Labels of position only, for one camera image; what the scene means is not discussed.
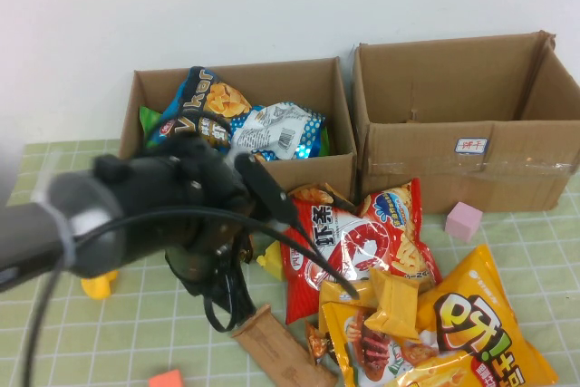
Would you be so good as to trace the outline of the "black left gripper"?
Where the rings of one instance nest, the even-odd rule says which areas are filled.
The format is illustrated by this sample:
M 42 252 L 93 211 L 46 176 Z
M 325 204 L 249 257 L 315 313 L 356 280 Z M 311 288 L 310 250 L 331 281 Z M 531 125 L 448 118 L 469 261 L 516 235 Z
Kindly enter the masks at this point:
M 253 255 L 250 232 L 242 225 L 220 218 L 203 218 L 186 233 L 185 243 L 165 250 L 174 275 L 192 295 L 203 295 L 206 318 L 217 332 L 226 332 L 215 306 L 227 310 L 230 321 L 242 325 L 254 314 L 241 264 Z

